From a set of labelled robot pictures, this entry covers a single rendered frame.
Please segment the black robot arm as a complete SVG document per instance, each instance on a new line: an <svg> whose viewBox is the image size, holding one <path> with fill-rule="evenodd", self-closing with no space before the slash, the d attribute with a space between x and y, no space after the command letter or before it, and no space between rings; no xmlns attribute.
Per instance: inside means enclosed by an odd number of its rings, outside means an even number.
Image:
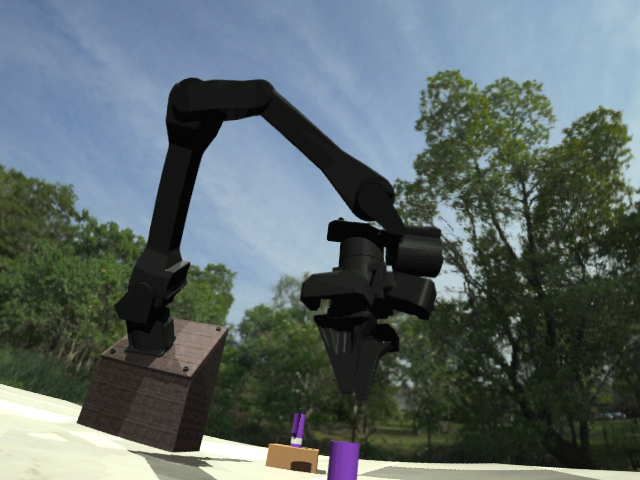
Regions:
<svg viewBox="0 0 640 480"><path fill-rule="evenodd" d="M200 161L223 121L256 115L323 172L355 216L385 229L342 217L330 222L327 240L340 242L339 263L355 255L378 259L381 266L371 285L374 300L384 301L388 316L396 310L430 319L437 292L428 277L437 277L443 264L441 229L404 224L393 205L391 183L338 148L267 80L191 77L170 90L165 119L169 149L148 243L133 268L128 292L114 306L119 319L126 320L129 344L124 352L162 357L176 339L170 307L165 306L187 284L190 262L182 260L180 243Z"/></svg>

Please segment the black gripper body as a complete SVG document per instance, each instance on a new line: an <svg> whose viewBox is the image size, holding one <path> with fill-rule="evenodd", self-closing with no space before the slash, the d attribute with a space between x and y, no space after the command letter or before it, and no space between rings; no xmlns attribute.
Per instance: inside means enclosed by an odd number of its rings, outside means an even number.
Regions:
<svg viewBox="0 0 640 480"><path fill-rule="evenodd" d="M330 299L327 314L372 312L377 320L388 318L382 300L374 300L371 288L376 267L381 261L371 256L355 255L343 259L332 272L311 274L303 283L300 301L310 310L320 307L321 299ZM400 350L399 336L394 328L376 324L362 343L391 341L393 350Z"/></svg>

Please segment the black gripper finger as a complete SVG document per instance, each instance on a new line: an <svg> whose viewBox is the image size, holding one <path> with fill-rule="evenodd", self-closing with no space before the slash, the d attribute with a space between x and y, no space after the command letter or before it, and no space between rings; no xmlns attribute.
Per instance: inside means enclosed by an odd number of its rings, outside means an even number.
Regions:
<svg viewBox="0 0 640 480"><path fill-rule="evenodd" d="M362 343L354 393L357 400L367 400L380 359L393 350L391 341Z"/></svg>
<svg viewBox="0 0 640 480"><path fill-rule="evenodd" d="M342 393L354 390L363 338L377 324L372 312L315 315Z"/></svg>

